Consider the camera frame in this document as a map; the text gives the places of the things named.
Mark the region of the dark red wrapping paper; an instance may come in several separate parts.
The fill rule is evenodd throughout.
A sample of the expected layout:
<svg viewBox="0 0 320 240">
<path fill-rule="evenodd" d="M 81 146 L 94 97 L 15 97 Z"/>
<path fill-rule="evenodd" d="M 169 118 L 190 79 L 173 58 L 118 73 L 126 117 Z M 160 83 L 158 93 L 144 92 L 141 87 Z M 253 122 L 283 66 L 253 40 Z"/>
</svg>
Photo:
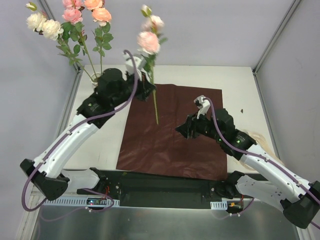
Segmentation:
<svg viewBox="0 0 320 240">
<path fill-rule="evenodd" d="M 223 107 L 222 90 L 158 84 L 153 98 L 130 105 L 116 169 L 213 181 L 228 176 L 227 155 L 211 138 L 186 139 L 175 128 L 198 111 L 194 99 L 204 95 Z"/>
</svg>

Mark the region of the pink flower bouquet green leaves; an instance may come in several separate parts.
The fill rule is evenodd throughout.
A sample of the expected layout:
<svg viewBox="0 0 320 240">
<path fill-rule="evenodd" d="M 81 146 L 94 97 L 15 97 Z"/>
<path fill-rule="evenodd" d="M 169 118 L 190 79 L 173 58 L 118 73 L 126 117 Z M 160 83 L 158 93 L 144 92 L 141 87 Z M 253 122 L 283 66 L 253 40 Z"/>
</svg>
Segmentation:
<svg viewBox="0 0 320 240">
<path fill-rule="evenodd" d="M 143 58 L 146 60 L 144 70 L 148 73 L 150 83 L 155 84 L 154 68 L 156 59 L 161 49 L 161 44 L 168 39 L 164 37 L 164 21 L 154 15 L 151 7 L 143 4 L 140 9 L 145 21 L 141 25 L 141 32 L 137 36 L 137 44 L 144 53 Z"/>
</svg>

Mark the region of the cream printed ribbon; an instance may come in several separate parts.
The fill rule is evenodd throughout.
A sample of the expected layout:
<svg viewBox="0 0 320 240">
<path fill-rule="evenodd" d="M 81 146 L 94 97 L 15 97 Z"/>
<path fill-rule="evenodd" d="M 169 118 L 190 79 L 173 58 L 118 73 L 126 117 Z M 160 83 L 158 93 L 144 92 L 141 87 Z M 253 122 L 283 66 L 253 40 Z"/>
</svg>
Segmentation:
<svg viewBox="0 0 320 240">
<path fill-rule="evenodd" d="M 263 135 L 257 132 L 242 130 L 253 141 L 253 145 L 244 151 L 239 162 L 246 169 L 255 170 L 262 175 L 275 173 L 277 167 L 285 169 L 285 164 L 276 157 Z"/>
</svg>

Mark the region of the white rose stem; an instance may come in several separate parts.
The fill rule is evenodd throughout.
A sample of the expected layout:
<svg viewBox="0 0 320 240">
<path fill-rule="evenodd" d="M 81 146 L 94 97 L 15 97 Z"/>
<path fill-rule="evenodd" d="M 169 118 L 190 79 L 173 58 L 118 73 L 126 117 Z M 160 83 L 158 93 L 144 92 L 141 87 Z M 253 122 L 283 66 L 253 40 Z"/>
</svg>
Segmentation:
<svg viewBox="0 0 320 240">
<path fill-rule="evenodd" d="M 69 61 L 69 65 L 73 65 L 70 63 L 70 59 L 65 55 L 68 50 L 73 51 L 75 42 L 71 39 L 68 40 L 68 45 L 66 46 L 63 42 L 63 33 L 64 27 L 63 23 L 49 19 L 43 10 L 40 10 L 34 2 L 29 1 L 25 8 L 31 11 L 31 15 L 26 19 L 26 24 L 28 29 L 32 30 L 34 33 L 37 33 L 40 36 L 43 36 L 46 39 L 56 42 L 56 48 L 60 50 L 59 55 L 66 57 Z M 78 58 L 81 60 L 80 67 L 84 70 L 85 67 L 82 64 L 82 59 L 80 54 L 83 55 L 83 51 L 81 50 Z"/>
</svg>

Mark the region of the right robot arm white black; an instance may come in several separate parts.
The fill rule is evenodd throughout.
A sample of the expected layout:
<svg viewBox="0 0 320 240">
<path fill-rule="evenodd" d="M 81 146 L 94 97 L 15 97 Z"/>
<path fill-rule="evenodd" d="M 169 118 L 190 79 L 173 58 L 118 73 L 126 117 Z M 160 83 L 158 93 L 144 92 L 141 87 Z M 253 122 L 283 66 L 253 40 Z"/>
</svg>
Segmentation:
<svg viewBox="0 0 320 240">
<path fill-rule="evenodd" d="M 320 183 L 309 182 L 277 163 L 252 137 L 235 128 L 234 119 L 224 108 L 207 118 L 205 114 L 188 115 L 175 129 L 186 139 L 200 135 L 214 139 L 229 156 L 248 165 L 266 178 L 258 181 L 241 172 L 225 184 L 230 197 L 248 195 L 280 210 L 298 228 L 306 229 L 320 210 Z"/>
</svg>

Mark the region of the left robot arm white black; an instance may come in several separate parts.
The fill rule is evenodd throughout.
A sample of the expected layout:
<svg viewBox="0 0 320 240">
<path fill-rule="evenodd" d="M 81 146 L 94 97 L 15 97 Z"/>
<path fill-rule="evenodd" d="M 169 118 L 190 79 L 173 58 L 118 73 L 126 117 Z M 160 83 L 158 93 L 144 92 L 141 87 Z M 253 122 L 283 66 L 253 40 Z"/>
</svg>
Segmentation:
<svg viewBox="0 0 320 240">
<path fill-rule="evenodd" d="M 146 101 L 155 89 L 150 74 L 144 69 L 138 70 L 137 82 L 133 70 L 122 73 L 117 68 L 106 69 L 93 93 L 76 110 L 69 126 L 40 156 L 33 160 L 24 159 L 21 169 L 49 201 L 66 191 L 79 189 L 102 194 L 106 183 L 97 169 L 65 170 L 64 166 L 77 149 L 115 115 L 118 106 L 132 100 L 131 95 Z"/>
</svg>

